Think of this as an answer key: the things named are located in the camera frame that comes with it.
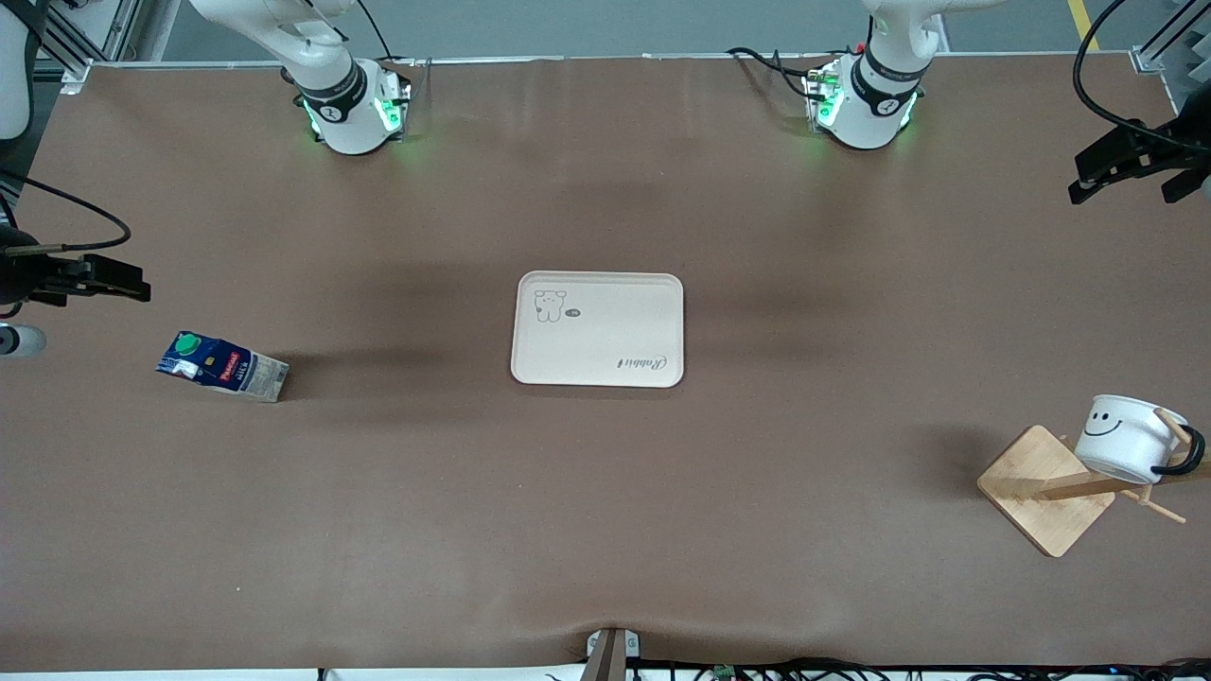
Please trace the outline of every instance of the mug handle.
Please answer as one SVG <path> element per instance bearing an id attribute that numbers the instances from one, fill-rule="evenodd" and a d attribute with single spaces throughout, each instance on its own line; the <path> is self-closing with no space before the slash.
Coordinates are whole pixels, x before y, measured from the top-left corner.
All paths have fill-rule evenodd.
<path id="1" fill-rule="evenodd" d="M 1152 467 L 1153 473 L 1158 475 L 1187 475 L 1194 473 L 1194 469 L 1199 467 L 1203 453 L 1207 448 L 1206 437 L 1189 425 L 1183 425 L 1182 430 L 1190 436 L 1190 453 L 1187 454 L 1186 460 L 1177 465 L 1154 465 Z"/>

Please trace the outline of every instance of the square wooden base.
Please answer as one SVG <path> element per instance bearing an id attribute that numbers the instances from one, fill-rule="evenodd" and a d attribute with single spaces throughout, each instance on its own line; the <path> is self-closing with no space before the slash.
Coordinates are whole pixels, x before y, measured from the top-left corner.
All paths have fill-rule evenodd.
<path id="1" fill-rule="evenodd" d="M 1032 497 L 1051 477 L 1084 471 L 1085 467 L 1063 442 L 1046 428 L 1032 425 L 988 467 L 976 485 L 1040 551 L 1060 557 L 1110 507 L 1114 493 L 1057 502 Z"/>

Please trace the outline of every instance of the table surface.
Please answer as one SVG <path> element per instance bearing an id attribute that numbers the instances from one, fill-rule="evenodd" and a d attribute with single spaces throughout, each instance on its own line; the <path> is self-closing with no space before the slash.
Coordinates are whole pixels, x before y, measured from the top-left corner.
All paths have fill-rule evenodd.
<path id="1" fill-rule="evenodd" d="M 1068 205 L 1107 130 L 1069 62 L 939 59 L 876 153 L 752 64 L 435 67 L 365 158 L 274 70 L 94 69 L 34 174 L 131 223 L 154 301 L 18 317 L 51 345 L 0 365 L 0 669 L 546 664 L 602 625 L 649 658 L 1206 654 L 1209 487 L 1052 560 L 975 485 L 1097 393 L 1211 418 L 1207 206 Z M 1126 56 L 1089 71 L 1171 118 Z M 684 380 L 517 384 L 535 269 L 681 277 Z M 283 401 L 155 373 L 182 328 L 289 361 Z"/>

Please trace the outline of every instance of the yellow floor line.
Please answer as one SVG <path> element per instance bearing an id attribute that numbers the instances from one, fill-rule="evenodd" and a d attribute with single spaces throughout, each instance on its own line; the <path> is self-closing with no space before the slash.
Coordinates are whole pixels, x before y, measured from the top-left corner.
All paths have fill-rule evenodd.
<path id="1" fill-rule="evenodd" d="M 1068 10 L 1072 12 L 1072 21 L 1077 24 L 1077 33 L 1084 40 L 1089 35 L 1089 10 L 1085 8 L 1085 0 L 1068 0 Z M 1090 50 L 1101 50 L 1095 38 L 1089 42 Z"/>

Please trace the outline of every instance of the white tray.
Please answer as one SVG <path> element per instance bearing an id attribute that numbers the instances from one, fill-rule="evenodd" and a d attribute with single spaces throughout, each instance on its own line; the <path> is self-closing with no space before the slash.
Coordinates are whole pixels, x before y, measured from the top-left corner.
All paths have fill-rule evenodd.
<path id="1" fill-rule="evenodd" d="M 513 378 L 671 388 L 684 373 L 683 301 L 671 274 L 532 271 L 517 285 Z"/>

